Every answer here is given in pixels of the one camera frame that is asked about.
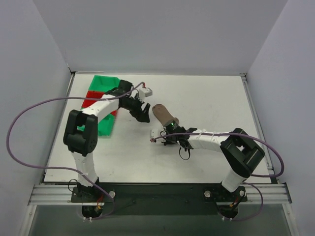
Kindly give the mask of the tan sock with striped cuff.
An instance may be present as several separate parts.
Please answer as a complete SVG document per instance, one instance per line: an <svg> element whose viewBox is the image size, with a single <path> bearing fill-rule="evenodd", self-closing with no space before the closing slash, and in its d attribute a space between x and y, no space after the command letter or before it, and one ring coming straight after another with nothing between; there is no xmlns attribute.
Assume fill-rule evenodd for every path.
<svg viewBox="0 0 315 236"><path fill-rule="evenodd" d="M172 116L168 109L162 104L154 105L152 107L152 112L163 127L166 127L172 121L174 121L176 124L179 124L179 119Z"/></svg>

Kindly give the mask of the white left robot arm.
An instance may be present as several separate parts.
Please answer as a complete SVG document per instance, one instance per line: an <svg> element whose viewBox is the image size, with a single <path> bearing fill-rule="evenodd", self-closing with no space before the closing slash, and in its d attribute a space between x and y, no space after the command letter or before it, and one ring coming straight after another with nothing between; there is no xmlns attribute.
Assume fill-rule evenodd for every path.
<svg viewBox="0 0 315 236"><path fill-rule="evenodd" d="M123 108L129 111L138 122L149 123L149 108L144 100L153 91L141 84L131 96L133 84L121 80L119 85L107 91L92 105L80 111L72 110L67 119L63 143L71 152L78 174L77 189L88 202L95 202L101 195L99 178L95 172L93 151L98 141L98 124L113 111Z"/></svg>

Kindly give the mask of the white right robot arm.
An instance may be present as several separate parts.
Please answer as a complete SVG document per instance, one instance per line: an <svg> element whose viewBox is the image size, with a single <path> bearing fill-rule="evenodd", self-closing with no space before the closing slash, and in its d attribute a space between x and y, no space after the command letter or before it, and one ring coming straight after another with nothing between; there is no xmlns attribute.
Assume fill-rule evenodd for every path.
<svg viewBox="0 0 315 236"><path fill-rule="evenodd" d="M210 134L197 128L186 130L174 120L164 125L166 142L179 144L185 151L207 149L222 153L231 170L218 188L219 197L225 201L236 194L236 189L247 180L265 156L264 150L241 128L235 128L234 135Z"/></svg>

